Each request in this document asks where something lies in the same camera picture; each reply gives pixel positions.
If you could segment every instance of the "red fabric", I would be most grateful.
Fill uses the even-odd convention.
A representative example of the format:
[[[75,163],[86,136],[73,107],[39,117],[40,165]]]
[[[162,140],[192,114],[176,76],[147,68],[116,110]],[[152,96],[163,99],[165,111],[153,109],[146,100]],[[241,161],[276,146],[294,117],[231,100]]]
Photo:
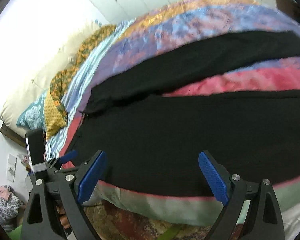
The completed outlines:
[[[259,68],[248,71],[232,72],[223,75],[216,75],[196,83],[186,85],[172,93],[166,93],[166,97],[211,95],[224,92],[242,90],[261,91],[283,91],[300,89],[300,69],[295,67],[286,68]],[[77,128],[80,125],[81,116],[73,119],[68,129],[66,143],[60,151],[63,156],[68,148]],[[74,165],[68,162],[64,168],[71,168]]]

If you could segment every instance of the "green cloth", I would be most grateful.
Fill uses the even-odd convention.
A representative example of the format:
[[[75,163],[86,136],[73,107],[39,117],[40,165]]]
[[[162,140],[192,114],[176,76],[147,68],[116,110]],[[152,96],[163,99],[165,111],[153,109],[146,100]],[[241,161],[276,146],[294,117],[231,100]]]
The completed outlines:
[[[18,226],[16,229],[11,231],[8,236],[10,237],[11,240],[20,240],[21,239],[21,228],[22,225]]]
[[[182,229],[182,224],[173,224],[167,231],[158,237],[157,240],[171,240]]]

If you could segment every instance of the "black fabric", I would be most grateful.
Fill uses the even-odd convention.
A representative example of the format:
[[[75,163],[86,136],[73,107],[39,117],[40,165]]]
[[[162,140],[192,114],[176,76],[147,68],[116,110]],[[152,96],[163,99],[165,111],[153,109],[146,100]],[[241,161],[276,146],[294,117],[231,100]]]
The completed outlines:
[[[300,38],[293,32],[227,33],[193,42],[94,87],[84,112],[97,113],[255,62],[293,56],[300,56]]]
[[[105,181],[137,192],[212,195],[198,166],[203,150],[245,180],[276,184],[300,175],[300,90],[150,96],[85,118],[72,149],[75,165],[104,150]]]

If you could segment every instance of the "light blue fabric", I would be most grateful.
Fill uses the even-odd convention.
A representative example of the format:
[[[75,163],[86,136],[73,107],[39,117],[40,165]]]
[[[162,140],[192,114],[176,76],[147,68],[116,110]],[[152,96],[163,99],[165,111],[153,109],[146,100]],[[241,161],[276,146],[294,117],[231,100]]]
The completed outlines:
[[[68,125],[59,130],[58,133],[52,136],[46,145],[46,160],[58,158],[59,151],[63,148],[68,128],[74,118],[78,105],[81,101],[82,95],[89,85],[100,60],[107,53],[108,49],[116,42],[116,40],[126,31],[126,29],[133,24],[135,19],[121,22],[114,33],[104,39],[93,51],[90,53],[86,61],[81,65],[79,71],[72,79],[67,93],[63,96],[61,102],[66,107],[68,113]]]
[[[36,101],[31,103],[28,108],[19,116],[17,120],[18,127],[24,127],[30,130],[44,128],[43,107],[47,91],[43,92]]]

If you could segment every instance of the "light switch panel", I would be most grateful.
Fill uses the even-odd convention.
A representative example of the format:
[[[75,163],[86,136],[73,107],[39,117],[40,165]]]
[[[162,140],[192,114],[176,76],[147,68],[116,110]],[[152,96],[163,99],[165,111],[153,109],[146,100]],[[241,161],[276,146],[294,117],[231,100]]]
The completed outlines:
[[[17,157],[9,154],[8,156],[8,165],[6,171],[6,178],[7,180],[14,182],[14,176],[16,173],[16,165],[17,165]]]

